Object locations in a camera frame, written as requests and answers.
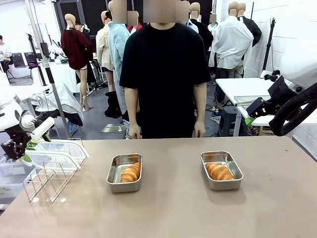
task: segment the metal tray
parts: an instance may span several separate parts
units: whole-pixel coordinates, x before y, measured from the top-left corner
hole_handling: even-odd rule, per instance
[[[120,182],[124,169],[136,162],[141,163],[140,177],[135,182]],[[141,188],[142,181],[142,155],[125,154],[117,155],[112,159],[112,163],[107,176],[107,182],[110,185],[111,192],[136,192]]]
[[[240,187],[241,180],[243,179],[243,174],[234,161],[230,153],[226,151],[211,151],[211,152],[203,152],[200,154],[202,159],[203,171],[205,171],[209,187],[214,191],[223,191],[223,190],[234,190]],[[213,180],[206,169],[207,163],[215,163],[226,166],[230,169],[234,180]]]

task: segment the brown tabletop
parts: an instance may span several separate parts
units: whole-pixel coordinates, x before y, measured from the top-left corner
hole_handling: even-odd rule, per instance
[[[317,165],[287,137],[85,141],[84,162],[59,199],[22,192],[0,216],[0,238],[313,238]],[[244,173],[215,192],[200,153],[225,150]],[[142,187],[112,194],[113,156],[143,155]]]

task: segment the croissant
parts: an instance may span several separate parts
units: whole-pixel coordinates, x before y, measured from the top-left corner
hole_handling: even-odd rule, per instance
[[[135,182],[140,177],[141,164],[136,162],[123,170],[120,182]]]
[[[233,180],[234,177],[226,166],[208,163],[206,169],[213,180]]]

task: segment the maroon sweater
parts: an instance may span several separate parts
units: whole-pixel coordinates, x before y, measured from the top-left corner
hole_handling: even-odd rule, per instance
[[[61,34],[61,48],[68,57],[72,69],[81,69],[88,60],[93,60],[93,45],[87,37],[75,29],[65,30]]]

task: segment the blue garment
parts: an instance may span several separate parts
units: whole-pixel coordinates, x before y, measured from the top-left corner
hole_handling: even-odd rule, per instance
[[[114,65],[117,78],[120,80],[124,47],[130,33],[124,24],[115,24],[111,21],[108,23],[108,26],[110,57]]]

